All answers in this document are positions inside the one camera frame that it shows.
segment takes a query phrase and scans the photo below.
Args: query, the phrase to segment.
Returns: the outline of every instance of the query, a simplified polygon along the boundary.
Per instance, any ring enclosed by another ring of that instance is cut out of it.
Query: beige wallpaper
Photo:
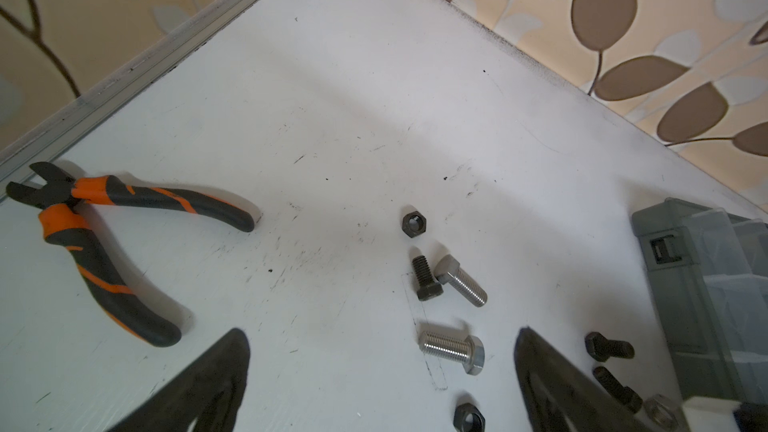
[[[0,149],[214,0],[0,0]]]
[[[768,0],[448,0],[768,211]]]

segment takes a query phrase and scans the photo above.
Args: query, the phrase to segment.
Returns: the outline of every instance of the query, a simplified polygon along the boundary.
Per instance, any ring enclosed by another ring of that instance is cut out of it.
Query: hex bolt
[[[453,255],[448,254],[440,259],[437,267],[435,267],[435,278],[441,284],[452,285],[475,307],[482,307],[488,301],[488,294],[480,287],[480,284],[475,282],[474,278],[459,267],[458,261]]]
[[[416,273],[416,279],[418,280],[418,290],[416,291],[418,300],[424,302],[442,294],[442,285],[435,280],[429,271],[426,257],[419,255],[413,259],[412,264],[413,271]]]
[[[643,399],[640,398],[638,393],[629,387],[621,385],[621,382],[614,377],[609,369],[602,366],[596,367],[592,370],[592,375],[611,397],[628,408],[632,414],[636,414],[643,407]]]
[[[611,357],[631,359],[634,357],[634,347],[627,341],[611,341],[600,332],[590,332],[584,338],[587,353],[598,362],[605,362]]]
[[[480,339],[468,335],[464,341],[424,331],[418,336],[418,346],[425,354],[436,355],[464,364],[464,371],[477,375],[485,364],[485,348]]]

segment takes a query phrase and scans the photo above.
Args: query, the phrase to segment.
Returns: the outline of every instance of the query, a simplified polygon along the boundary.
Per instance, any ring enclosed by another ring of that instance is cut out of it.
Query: wallpaper
[[[0,149],[214,0],[0,0]]]
[[[768,211],[768,0],[447,0]]]

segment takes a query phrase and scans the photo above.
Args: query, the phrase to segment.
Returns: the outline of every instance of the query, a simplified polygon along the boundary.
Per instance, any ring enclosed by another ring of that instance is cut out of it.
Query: white table
[[[441,0],[262,0],[70,150],[73,173],[225,191],[250,234],[178,212],[84,212],[125,281],[180,324],[152,348],[98,309],[33,208],[0,206],[0,422],[102,430],[232,327],[250,339],[238,430],[526,430],[512,351],[532,326],[589,373],[679,397],[629,216],[675,196],[765,215]],[[428,219],[410,239],[407,206]],[[409,255],[488,291],[416,300]],[[485,370],[425,358],[471,331]]]

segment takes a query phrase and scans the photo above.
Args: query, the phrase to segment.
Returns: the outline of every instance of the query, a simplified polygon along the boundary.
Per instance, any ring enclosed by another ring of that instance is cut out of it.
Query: pliers
[[[139,301],[74,207],[85,201],[102,206],[168,208],[217,218],[243,232],[254,230],[254,218],[248,212],[199,192],[133,187],[115,176],[75,179],[50,162],[36,162],[29,168],[46,184],[34,188],[10,182],[5,189],[8,197],[43,210],[38,218],[44,240],[69,250],[91,295],[112,320],[155,347],[176,344],[181,332]]]

